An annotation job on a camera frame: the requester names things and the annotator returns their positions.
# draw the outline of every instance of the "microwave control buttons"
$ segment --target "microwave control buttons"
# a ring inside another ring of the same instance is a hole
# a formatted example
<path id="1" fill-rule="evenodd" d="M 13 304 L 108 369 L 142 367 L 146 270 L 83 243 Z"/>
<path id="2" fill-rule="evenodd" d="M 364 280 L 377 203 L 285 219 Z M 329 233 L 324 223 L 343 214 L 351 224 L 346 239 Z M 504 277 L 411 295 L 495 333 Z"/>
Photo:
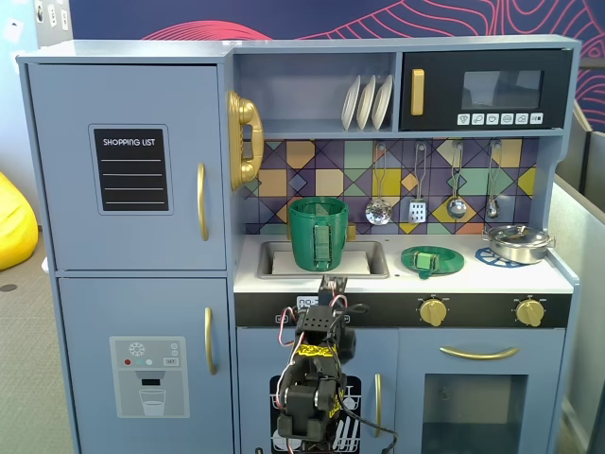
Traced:
<path id="1" fill-rule="evenodd" d="M 485 124 L 485 114 L 484 113 L 473 113 L 473 126 L 479 126 Z"/>
<path id="2" fill-rule="evenodd" d="M 502 113 L 502 125 L 512 125 L 514 123 L 514 115 L 512 113 Z"/>
<path id="3" fill-rule="evenodd" d="M 541 112 L 534 112 L 529 116 L 530 125 L 542 125 L 545 115 Z"/>
<path id="4" fill-rule="evenodd" d="M 515 125 L 526 125 L 529 120 L 528 113 L 518 113 L 514 118 Z"/>
<path id="5" fill-rule="evenodd" d="M 458 114 L 458 125 L 459 126 L 468 126 L 471 124 L 471 115 L 469 113 L 459 113 Z"/>
<path id="6" fill-rule="evenodd" d="M 485 120 L 486 125 L 497 125 L 500 123 L 500 113 L 488 113 Z"/>

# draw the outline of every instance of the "dishwasher sticker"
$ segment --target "dishwasher sticker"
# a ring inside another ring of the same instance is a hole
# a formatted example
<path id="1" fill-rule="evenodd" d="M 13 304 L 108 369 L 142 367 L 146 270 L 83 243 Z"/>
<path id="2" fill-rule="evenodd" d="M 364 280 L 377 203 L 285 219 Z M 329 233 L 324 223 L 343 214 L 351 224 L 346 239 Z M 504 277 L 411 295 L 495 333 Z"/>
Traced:
<path id="1" fill-rule="evenodd" d="M 281 454 L 287 452 L 285 438 L 277 433 L 277 418 L 280 415 L 280 409 L 275 401 L 277 393 L 277 382 L 279 376 L 274 376 L 269 382 L 270 393 L 270 418 L 271 418 L 271 453 Z M 358 416 L 361 416 L 361 380 L 352 375 L 347 375 L 347 387 L 344 392 L 344 405 Z M 337 425 L 337 437 L 332 444 L 333 452 L 359 453 L 359 439 L 361 435 L 360 423 L 347 416 L 344 411 L 340 412 Z M 300 450 L 300 440 L 290 440 L 290 446 L 294 451 Z"/>

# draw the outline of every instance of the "geometric tile pattern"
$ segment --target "geometric tile pattern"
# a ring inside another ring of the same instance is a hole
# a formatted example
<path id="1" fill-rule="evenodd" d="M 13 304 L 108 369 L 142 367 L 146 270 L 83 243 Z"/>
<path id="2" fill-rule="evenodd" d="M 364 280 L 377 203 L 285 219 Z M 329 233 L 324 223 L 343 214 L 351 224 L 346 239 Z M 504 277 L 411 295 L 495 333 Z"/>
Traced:
<path id="1" fill-rule="evenodd" d="M 490 226 L 527 222 L 536 176 L 538 140 L 502 139 L 502 158 L 495 153 L 493 172 L 501 166 L 495 192 L 500 214 L 487 219 Z M 422 197 L 427 220 L 408 223 L 410 202 L 416 197 L 414 139 L 382 140 L 386 151 L 374 156 L 376 142 L 370 140 L 285 140 L 267 141 L 258 178 L 245 183 L 245 218 L 248 234 L 285 234 L 287 206 L 302 197 L 329 196 L 349 205 L 349 221 L 357 233 L 394 235 L 474 235 L 486 223 L 490 165 L 489 139 L 464 139 L 459 195 L 466 201 L 464 218 L 447 214 L 452 197 L 452 167 L 458 168 L 458 153 L 452 140 L 425 140 L 428 145 Z M 424 163 L 418 171 L 422 177 Z M 393 207 L 390 223 L 369 224 L 365 208 L 378 195 Z"/>

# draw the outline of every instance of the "gold door handle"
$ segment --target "gold door handle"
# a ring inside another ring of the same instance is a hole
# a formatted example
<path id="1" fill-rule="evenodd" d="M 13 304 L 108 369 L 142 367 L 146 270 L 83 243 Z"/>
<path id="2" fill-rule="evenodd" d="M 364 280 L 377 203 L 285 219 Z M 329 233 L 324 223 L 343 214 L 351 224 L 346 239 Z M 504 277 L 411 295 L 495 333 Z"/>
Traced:
<path id="1" fill-rule="evenodd" d="M 376 374 L 374 376 L 374 385 L 376 387 L 376 425 L 382 426 L 382 376 Z M 377 428 L 374 432 L 374 438 L 378 438 L 380 429 Z"/>
<path id="2" fill-rule="evenodd" d="M 424 113 L 424 70 L 412 69 L 412 115 Z"/>
<path id="3" fill-rule="evenodd" d="M 206 226 L 206 207 L 204 204 L 204 178 L 206 167 L 200 163 L 198 165 L 198 219 L 201 238 L 208 241 L 208 227 Z"/>
<path id="4" fill-rule="evenodd" d="M 208 363 L 208 371 L 210 375 L 216 374 L 216 366 L 212 360 L 212 309 L 206 307 L 206 362 Z"/>
<path id="5" fill-rule="evenodd" d="M 463 350 L 458 350 L 457 348 L 452 347 L 442 347 L 440 350 L 447 355 L 452 355 L 453 357 L 464 358 L 464 359 L 476 359 L 479 361 L 489 361 L 492 359 L 504 359 L 516 355 L 519 353 L 520 348 L 509 348 L 504 350 L 503 352 L 498 353 L 470 353 L 465 352 Z"/>

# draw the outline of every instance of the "black control panel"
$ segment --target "black control panel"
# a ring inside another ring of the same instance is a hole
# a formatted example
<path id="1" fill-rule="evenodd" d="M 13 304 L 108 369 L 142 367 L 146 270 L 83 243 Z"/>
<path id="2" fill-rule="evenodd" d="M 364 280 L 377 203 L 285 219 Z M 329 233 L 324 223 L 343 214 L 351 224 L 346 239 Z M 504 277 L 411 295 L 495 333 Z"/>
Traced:
<path id="1" fill-rule="evenodd" d="M 354 327 L 431 327 L 421 316 L 425 302 L 439 301 L 446 308 L 440 327 L 533 328 L 518 319 L 523 302 L 544 309 L 540 328 L 565 328 L 571 294 L 492 294 L 492 293 L 347 293 L 349 306 L 363 303 L 365 314 L 351 314 L 347 323 Z M 236 293 L 235 324 L 239 327 L 279 326 L 282 310 L 296 306 L 297 300 L 314 304 L 315 297 L 299 298 L 293 293 Z"/>

